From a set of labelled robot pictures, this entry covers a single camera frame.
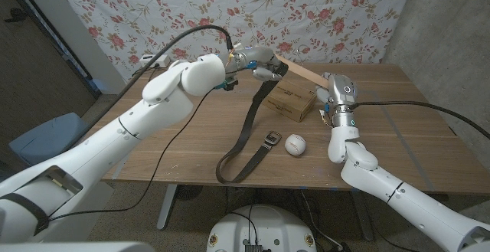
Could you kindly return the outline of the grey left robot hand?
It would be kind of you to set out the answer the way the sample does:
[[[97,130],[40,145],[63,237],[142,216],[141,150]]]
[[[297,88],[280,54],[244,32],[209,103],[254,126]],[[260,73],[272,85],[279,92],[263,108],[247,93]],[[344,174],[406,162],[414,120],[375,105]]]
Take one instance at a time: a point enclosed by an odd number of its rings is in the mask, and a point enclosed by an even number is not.
[[[280,81],[288,71],[288,66],[267,47],[236,45],[224,63],[227,77],[234,77],[242,70],[250,70],[254,78],[263,82]]]

